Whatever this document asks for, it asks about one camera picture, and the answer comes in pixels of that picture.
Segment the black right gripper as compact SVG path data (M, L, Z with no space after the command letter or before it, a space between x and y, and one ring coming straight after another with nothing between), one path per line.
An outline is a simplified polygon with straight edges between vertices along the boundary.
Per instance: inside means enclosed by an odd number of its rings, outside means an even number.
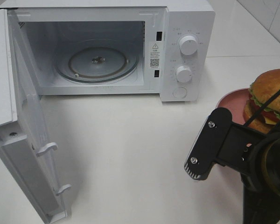
M250 128L248 170L241 175L244 184L243 222L276 224L280 221L280 122L268 133Z

